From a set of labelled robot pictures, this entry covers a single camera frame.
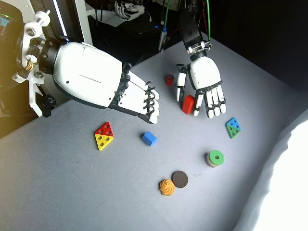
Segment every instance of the orange swirl cookie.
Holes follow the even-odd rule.
[[[171,196],[174,192],[175,185],[172,180],[162,180],[159,182],[159,190],[162,195]]]

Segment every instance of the triangle block with holes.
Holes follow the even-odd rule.
[[[114,139],[113,136],[105,136],[101,134],[95,134],[98,150],[103,150]]]
[[[99,129],[95,131],[95,134],[113,136],[109,122],[104,123]]]
[[[236,118],[232,118],[228,123],[226,123],[226,128],[231,139],[241,132],[241,127]]]

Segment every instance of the light strip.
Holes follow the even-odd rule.
[[[53,0],[53,4],[54,4],[54,7],[56,8],[56,11],[57,11],[57,15],[58,15],[58,18],[59,18],[59,21],[60,21],[60,25],[61,25],[61,28],[62,28],[62,31],[63,31],[63,35],[67,36],[66,29],[64,27],[64,23],[63,23],[63,20],[62,20],[62,17],[61,17],[61,13],[60,13],[60,10],[59,10],[57,0]]]

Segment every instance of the blue block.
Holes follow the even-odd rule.
[[[241,127],[240,127],[240,125],[239,125],[239,123],[238,123],[238,121],[237,121],[236,118],[232,118],[232,119],[227,123],[227,125],[229,125],[229,126],[231,126],[231,127],[233,127],[233,128],[236,128],[236,129],[238,129],[238,130],[241,130]]]
[[[157,138],[151,132],[147,131],[143,137],[143,141],[146,142],[149,146],[153,146],[157,142]]]

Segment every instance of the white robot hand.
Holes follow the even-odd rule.
[[[197,116],[205,98],[207,116],[213,118],[226,113],[226,100],[221,88],[221,78],[219,70],[214,61],[206,56],[197,58],[190,65],[177,65],[180,74],[177,82],[177,101],[184,95],[186,75],[189,75],[192,87],[196,90],[195,108],[193,115]]]
[[[53,79],[59,90],[76,101],[116,109],[156,124],[159,94],[130,68],[93,46],[70,42],[58,51]]]
[[[144,6],[115,1],[115,12],[124,20],[131,21],[144,14]]]

